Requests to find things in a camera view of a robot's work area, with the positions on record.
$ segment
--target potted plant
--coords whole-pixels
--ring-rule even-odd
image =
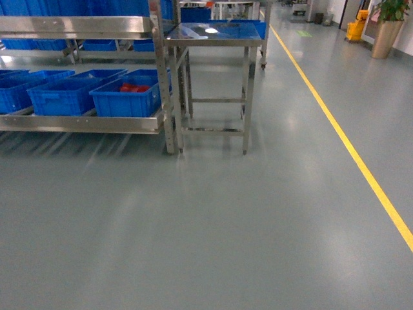
[[[401,25],[410,10],[409,0],[382,0],[373,10],[372,16],[379,23],[378,34],[373,44],[372,57],[387,58],[399,34]]]

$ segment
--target trash bin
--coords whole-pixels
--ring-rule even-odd
[[[314,24],[321,25],[321,23],[323,22],[323,18],[323,13],[316,13],[316,17],[314,18]]]
[[[326,16],[324,17],[323,26],[331,26],[333,17],[334,14],[332,12],[327,12]]]

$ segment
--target stainless steel table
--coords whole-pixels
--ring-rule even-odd
[[[183,127],[181,102],[173,96],[176,134],[179,151],[183,152],[184,134],[219,134],[243,137],[243,154],[247,153],[250,137],[252,98],[256,71],[257,48],[262,40],[252,23],[181,23],[165,39],[168,47],[169,65],[172,74],[172,89],[179,92],[178,70],[184,67],[185,101],[188,102],[190,117],[193,117],[193,103],[238,103],[241,104],[243,129]],[[235,98],[192,98],[190,58],[188,47],[243,47],[243,84],[241,96]]]

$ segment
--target red object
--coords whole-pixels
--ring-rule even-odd
[[[133,85],[129,83],[123,83],[120,88],[121,92],[146,92],[150,87],[148,85]]]

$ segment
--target green plant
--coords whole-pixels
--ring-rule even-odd
[[[379,12],[378,21],[404,21],[410,10],[409,0],[383,0],[372,11]]]

